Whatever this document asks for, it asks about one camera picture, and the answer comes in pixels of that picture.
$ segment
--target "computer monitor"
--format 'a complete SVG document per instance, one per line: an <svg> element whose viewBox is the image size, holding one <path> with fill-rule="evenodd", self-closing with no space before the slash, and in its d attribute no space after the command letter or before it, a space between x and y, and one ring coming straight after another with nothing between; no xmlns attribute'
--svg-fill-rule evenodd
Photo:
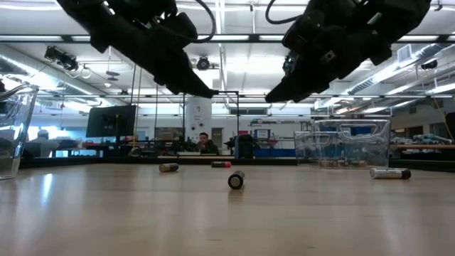
<svg viewBox="0 0 455 256"><path fill-rule="evenodd" d="M134 135L136 106L94 107L90 110L87 138Z"/></svg>

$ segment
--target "glass pitcher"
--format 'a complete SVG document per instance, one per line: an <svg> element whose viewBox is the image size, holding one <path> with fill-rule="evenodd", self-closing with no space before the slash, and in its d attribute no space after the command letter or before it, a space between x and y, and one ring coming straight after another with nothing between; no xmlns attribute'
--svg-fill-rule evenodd
<svg viewBox="0 0 455 256"><path fill-rule="evenodd" d="M37 94L35 85L0 93L0 180L16 177Z"/></svg>

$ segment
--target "white pillar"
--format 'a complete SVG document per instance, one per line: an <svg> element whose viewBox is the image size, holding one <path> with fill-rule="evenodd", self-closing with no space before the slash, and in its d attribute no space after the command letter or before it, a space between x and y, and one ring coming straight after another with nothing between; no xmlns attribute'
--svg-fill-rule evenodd
<svg viewBox="0 0 455 256"><path fill-rule="evenodd" d="M186 105L185 136L198 142L199 134L205 132L212 137L212 100L190 97Z"/></svg>

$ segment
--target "desk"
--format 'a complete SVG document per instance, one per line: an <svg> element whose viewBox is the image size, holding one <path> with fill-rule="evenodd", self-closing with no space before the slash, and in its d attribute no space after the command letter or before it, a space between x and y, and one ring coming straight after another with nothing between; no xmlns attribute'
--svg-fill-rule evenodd
<svg viewBox="0 0 455 256"><path fill-rule="evenodd" d="M233 156L158 156L159 159L234 159Z"/></svg>
<svg viewBox="0 0 455 256"><path fill-rule="evenodd" d="M231 171L245 187L231 191ZM306 166L97 164L0 182L0 252L49 255L429 256L455 251L455 175Z"/></svg>
<svg viewBox="0 0 455 256"><path fill-rule="evenodd" d="M392 150L406 150L406 149L455 149L455 145L390 145Z"/></svg>

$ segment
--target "security camera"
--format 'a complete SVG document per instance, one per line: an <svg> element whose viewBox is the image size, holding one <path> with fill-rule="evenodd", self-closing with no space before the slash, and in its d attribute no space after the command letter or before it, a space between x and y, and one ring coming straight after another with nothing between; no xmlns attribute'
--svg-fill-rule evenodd
<svg viewBox="0 0 455 256"><path fill-rule="evenodd" d="M438 67L438 61L433 60L428 63L424 63L420 66L423 70L430 70L430 69L435 69Z"/></svg>
<svg viewBox="0 0 455 256"><path fill-rule="evenodd" d="M207 56L199 57L199 61L198 61L198 64L196 65L196 67L200 71L209 69L210 68L210 61L208 61L208 57Z"/></svg>

